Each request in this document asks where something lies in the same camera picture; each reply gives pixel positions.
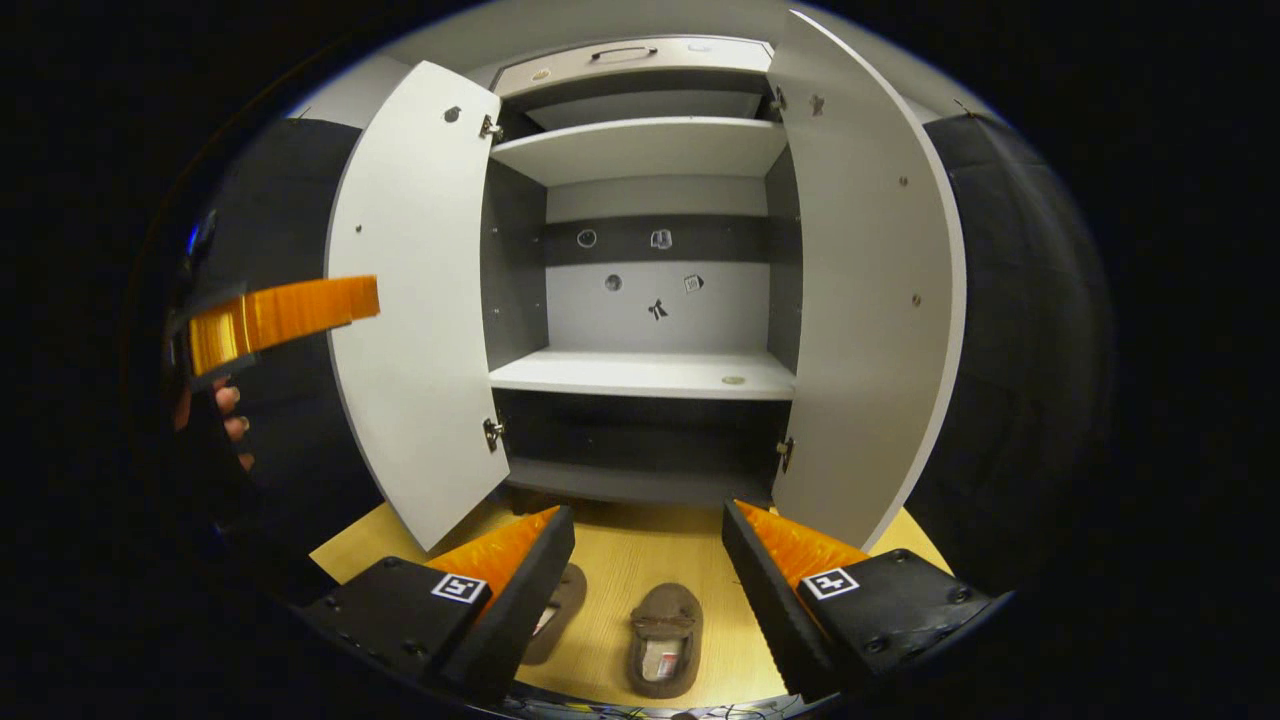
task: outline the white cabinet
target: white cabinet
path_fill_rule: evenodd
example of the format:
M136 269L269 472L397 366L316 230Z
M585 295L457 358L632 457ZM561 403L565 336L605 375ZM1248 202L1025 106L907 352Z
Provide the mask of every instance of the white cabinet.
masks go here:
M326 274L376 273L383 314L332 345L365 459L424 547L504 478L603 500L772 493L860 546L901 506L959 361L959 218L904 100L787 22L776 51L620 41L508 68L497 95L422 63L379 110ZM750 118L530 120L672 82L764 101Z

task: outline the brown slipper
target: brown slipper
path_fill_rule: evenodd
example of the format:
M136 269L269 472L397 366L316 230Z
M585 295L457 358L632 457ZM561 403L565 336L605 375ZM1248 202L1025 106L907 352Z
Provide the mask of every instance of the brown slipper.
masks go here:
M525 657L520 661L521 665L547 662L547 659L552 655L552 650L564 632L564 626L582 609L585 598L586 574L582 573L581 568L570 562L564 566L564 574L561 575L561 584L556 587L550 600L547 601L543 616L538 619L538 625L534 628L534 638L529 641L529 647L525 648Z
M703 606L685 585L663 583L631 611L627 678L636 693L672 698L689 692L698 676L703 644Z

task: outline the cabinet handle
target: cabinet handle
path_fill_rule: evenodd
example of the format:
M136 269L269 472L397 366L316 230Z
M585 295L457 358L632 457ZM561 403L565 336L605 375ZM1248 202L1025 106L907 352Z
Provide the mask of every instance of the cabinet handle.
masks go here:
M648 45L634 45L631 47L613 47L613 49L609 49L609 50L600 50L599 53L591 53L591 61L594 63L594 61L599 60L600 55L607 55L609 53L626 53L627 50L648 50L649 55L657 55L658 54L658 49L657 47L648 46Z

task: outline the dark gray stripe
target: dark gray stripe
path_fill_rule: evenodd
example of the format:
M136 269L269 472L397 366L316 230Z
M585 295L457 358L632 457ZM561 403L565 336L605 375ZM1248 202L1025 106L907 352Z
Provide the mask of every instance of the dark gray stripe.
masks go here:
M769 219L744 215L636 215L554 223L543 228L548 265L640 260L769 261ZM577 237L595 232L584 249ZM650 246L654 231L671 231L671 247Z

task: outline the cabinet door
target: cabinet door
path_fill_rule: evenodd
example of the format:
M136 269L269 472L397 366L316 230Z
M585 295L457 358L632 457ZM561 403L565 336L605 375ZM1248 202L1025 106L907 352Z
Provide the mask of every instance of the cabinet door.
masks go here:
M507 477L480 306L480 201L499 100L420 63L360 136L328 277L376 274L381 313L333 331L347 418L383 495L429 548Z
M870 547L929 456L964 332L946 170L902 97L799 13L769 68L795 160L804 313L778 511Z

